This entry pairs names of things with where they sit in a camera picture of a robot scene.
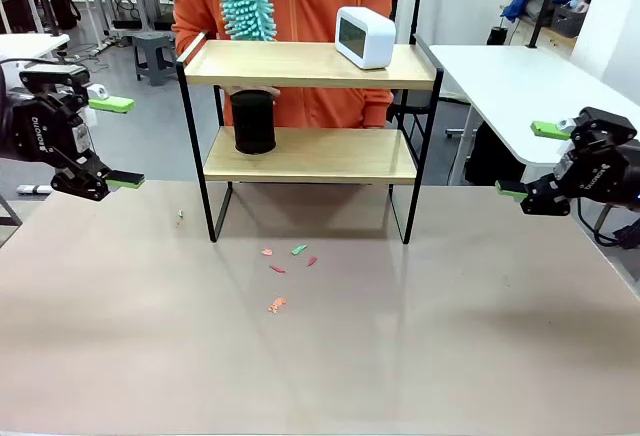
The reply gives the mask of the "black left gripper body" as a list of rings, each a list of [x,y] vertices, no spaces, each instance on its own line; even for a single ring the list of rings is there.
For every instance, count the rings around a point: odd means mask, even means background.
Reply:
[[[1,156],[51,167],[95,163],[88,128],[80,116],[86,106],[81,95],[9,97],[1,110]]]

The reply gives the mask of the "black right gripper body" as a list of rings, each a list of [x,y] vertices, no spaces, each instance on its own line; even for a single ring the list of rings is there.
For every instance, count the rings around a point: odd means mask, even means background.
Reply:
[[[566,152],[553,169],[567,198],[587,198],[621,207],[639,206],[639,142],[605,148],[599,153]]]

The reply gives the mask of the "person's right hand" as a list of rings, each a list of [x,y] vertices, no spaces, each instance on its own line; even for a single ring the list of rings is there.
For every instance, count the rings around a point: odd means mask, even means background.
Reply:
[[[268,99],[277,99],[281,92],[279,89],[271,86],[222,86],[221,89],[229,97],[240,94],[242,97],[263,97]]]

